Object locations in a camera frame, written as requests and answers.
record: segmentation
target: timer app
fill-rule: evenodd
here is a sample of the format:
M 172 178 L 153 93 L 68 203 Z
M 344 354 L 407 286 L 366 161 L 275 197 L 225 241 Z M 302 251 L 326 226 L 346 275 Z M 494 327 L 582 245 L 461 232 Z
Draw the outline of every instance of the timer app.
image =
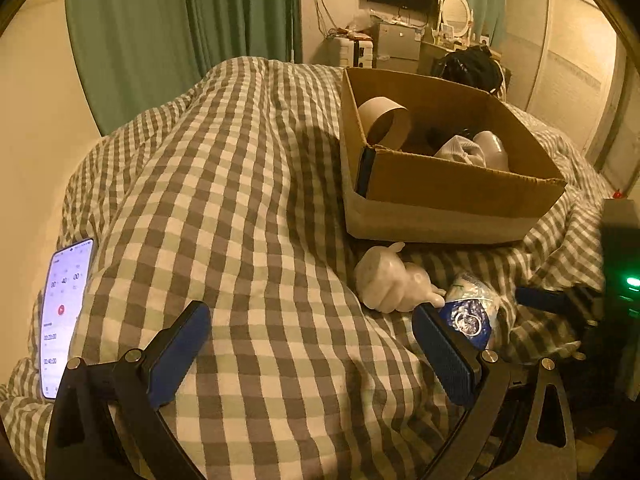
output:
M 47 399 L 56 398 L 65 371 L 93 246 L 90 239 L 58 251 L 49 266 L 40 325 L 40 383 Z

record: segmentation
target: white plush rabbit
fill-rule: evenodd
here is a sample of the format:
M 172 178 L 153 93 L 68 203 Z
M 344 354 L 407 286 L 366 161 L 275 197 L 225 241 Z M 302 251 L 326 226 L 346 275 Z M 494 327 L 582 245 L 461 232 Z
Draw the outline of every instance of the white plush rabbit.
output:
M 423 268 L 402 262 L 397 253 L 403 247 L 404 242 L 396 242 L 390 247 L 372 247 L 364 254 L 355 269 L 360 301 L 385 314 L 411 312 L 421 303 L 443 307 L 445 291 L 431 284 Z

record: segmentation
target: mirror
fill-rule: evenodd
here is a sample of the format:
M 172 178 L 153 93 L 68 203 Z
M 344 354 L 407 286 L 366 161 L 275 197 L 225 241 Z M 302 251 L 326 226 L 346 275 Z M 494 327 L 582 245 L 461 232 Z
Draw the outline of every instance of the mirror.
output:
M 462 38 L 469 30 L 471 11 L 466 0 L 444 0 L 442 23 L 453 29 L 454 38 Z

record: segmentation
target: gray and white checkered bedding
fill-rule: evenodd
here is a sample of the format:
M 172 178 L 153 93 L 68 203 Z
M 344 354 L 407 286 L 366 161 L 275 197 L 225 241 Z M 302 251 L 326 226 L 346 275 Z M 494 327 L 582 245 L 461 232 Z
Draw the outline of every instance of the gray and white checkered bedding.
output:
M 337 68 L 228 60 L 104 138 L 66 190 L 58 247 L 97 243 L 70 354 L 113 361 L 190 300 L 211 309 L 210 341 L 162 409 L 208 478 L 416 478 L 459 415 L 410 316 L 369 311 L 353 292 L 339 83 Z M 602 287 L 610 189 L 562 134 L 513 111 L 566 177 L 565 194 L 515 246 L 408 245 L 402 257 L 442 288 L 463 269 L 489 283 L 502 301 L 494 348 L 531 361 L 575 343 L 558 318 L 518 306 L 514 286 Z M 30 355 L 0 386 L 2 420 L 34 478 L 52 410 L 38 380 L 41 304 Z

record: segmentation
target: open cardboard box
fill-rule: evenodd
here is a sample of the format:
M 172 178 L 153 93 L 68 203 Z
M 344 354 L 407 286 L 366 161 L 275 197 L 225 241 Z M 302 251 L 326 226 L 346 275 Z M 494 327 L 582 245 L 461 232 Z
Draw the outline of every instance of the open cardboard box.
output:
M 511 173 L 369 145 L 358 107 L 385 96 L 409 110 L 407 146 L 424 132 L 490 130 Z M 356 238 L 498 244 L 522 240 L 566 185 L 530 131 L 498 99 L 443 79 L 347 68 L 342 76 L 340 160 L 347 231 Z

